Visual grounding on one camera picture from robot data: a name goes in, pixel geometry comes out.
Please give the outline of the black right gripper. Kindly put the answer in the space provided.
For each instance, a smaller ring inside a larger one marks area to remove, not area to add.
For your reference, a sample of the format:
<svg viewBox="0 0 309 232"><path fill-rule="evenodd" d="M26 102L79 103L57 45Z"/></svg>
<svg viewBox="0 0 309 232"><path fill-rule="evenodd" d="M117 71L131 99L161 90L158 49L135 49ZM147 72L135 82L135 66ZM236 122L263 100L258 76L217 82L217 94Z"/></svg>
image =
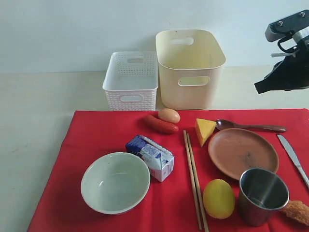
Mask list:
<svg viewBox="0 0 309 232"><path fill-rule="evenodd" d="M268 91L291 91L309 87L309 43L297 45L294 56L286 56L263 80L254 83L258 94Z"/></svg>

